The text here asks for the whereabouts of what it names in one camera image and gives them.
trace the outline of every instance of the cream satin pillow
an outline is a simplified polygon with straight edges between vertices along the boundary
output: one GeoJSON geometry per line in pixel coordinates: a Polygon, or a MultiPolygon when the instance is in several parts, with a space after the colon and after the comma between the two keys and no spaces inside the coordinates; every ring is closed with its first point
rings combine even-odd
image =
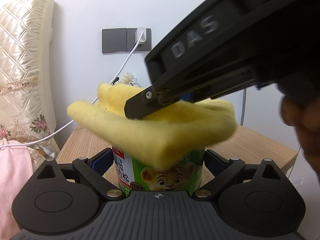
{"type": "MultiPolygon", "coordinates": [[[[54,132],[49,71],[54,0],[14,0],[0,7],[0,139],[21,143],[54,132]]],[[[33,148],[56,157],[53,138],[33,148]]]]}

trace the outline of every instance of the food container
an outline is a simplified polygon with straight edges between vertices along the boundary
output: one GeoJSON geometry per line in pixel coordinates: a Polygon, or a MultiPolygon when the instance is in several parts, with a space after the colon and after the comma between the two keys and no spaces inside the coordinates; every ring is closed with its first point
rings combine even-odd
{"type": "Polygon", "coordinates": [[[119,185],[128,196],[132,190],[187,190],[191,195],[201,183],[205,150],[194,150],[165,171],[149,167],[123,151],[112,148],[119,185]]]}

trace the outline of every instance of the pink blanket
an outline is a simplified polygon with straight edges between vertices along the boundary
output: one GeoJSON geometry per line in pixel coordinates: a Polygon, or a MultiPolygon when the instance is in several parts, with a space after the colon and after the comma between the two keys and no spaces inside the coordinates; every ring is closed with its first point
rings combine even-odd
{"type": "MultiPolygon", "coordinates": [[[[0,145],[18,143],[0,140],[0,145]]],[[[31,158],[26,146],[0,149],[0,240],[10,239],[19,231],[11,205],[31,175],[31,158]]]]}

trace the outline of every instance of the yellow towel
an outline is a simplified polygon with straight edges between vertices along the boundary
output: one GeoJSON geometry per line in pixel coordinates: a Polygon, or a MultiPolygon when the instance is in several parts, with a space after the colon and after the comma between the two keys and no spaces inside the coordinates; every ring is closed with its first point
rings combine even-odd
{"type": "Polygon", "coordinates": [[[101,84],[99,103],[72,103],[68,115],[88,130],[143,163],[166,169],[194,149],[229,138],[236,130],[233,105],[220,99],[179,101],[141,120],[124,115],[127,99],[141,88],[101,84]]]}

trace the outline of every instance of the brown round badge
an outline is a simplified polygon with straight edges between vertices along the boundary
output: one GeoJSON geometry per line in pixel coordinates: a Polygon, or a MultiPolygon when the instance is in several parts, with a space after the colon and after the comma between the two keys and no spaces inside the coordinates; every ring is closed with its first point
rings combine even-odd
{"type": "Polygon", "coordinates": [[[130,186],[131,186],[132,190],[139,190],[139,191],[145,190],[145,188],[140,183],[135,182],[135,181],[131,182],[130,186]]]}

